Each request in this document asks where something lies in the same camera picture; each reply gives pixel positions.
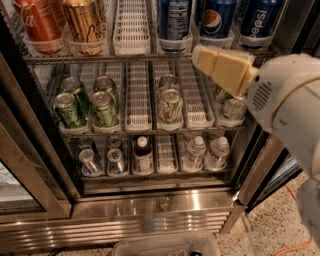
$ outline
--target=floor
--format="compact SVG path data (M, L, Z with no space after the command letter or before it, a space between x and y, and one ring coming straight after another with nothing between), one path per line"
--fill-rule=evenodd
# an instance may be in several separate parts
M294 192L306 180L302 173L288 185ZM300 223L295 200L284 186L265 202L257 206L250 214L243 215L235 224L230 234L217 235L217 242L222 256L271 256L280 250L307 243L310 235ZM112 249L103 246L85 248L66 248L42 251L33 254L11 254L19 256L111 256ZM320 255L316 244L289 252L285 256Z

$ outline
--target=brown bottle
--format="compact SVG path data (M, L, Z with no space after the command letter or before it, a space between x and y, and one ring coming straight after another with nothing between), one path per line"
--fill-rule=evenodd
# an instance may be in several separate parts
M133 147L135 168L137 175L149 175L153 173L152 147L145 136L140 136Z

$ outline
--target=stainless steel panel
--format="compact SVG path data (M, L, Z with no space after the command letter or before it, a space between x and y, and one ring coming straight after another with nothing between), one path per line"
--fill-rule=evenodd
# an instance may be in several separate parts
M283 149L278 138L269 137L239 191L238 199L243 205L248 205Z

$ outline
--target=ventilation grille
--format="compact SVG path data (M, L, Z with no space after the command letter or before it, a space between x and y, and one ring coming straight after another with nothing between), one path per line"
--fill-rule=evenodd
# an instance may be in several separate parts
M263 82L258 86L256 93L253 96L253 106L256 111L261 111L267 104L272 92L271 83Z

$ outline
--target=beverage cooler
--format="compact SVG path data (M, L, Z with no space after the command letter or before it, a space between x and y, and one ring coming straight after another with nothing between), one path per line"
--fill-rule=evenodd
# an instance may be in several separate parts
M249 112L226 110L222 100L243 104L245 93L228 96L193 66L192 51L236 48L257 68L316 55L319 3L279 1L269 34L252 41L239 29L248 1L225 38L204 35L214 28L199 21L202 1L73 2L0 1L0 252L225 234L301 171ZM163 25L172 22L157 11L163 2L187 2L185 34ZM39 22L42 34L30 32Z

